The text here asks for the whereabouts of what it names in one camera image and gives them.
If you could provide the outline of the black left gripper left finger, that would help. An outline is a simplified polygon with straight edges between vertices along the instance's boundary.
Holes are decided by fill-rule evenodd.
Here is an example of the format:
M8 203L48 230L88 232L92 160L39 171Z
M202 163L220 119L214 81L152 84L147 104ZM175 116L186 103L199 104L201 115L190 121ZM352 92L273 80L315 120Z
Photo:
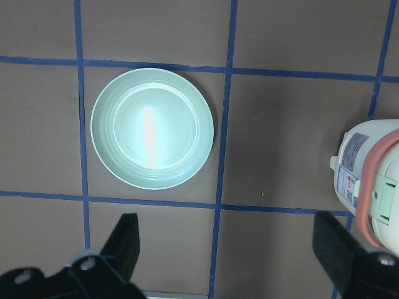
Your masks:
M100 251L110 266L130 280L139 257L139 227L136 213L122 214Z

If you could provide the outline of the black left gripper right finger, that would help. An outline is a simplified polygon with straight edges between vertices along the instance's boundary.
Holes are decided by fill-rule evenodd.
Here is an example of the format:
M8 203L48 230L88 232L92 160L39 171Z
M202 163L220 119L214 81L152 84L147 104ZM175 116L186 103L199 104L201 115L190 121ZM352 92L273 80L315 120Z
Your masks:
M314 217L312 249L336 288L349 288L356 264L368 252L329 212Z

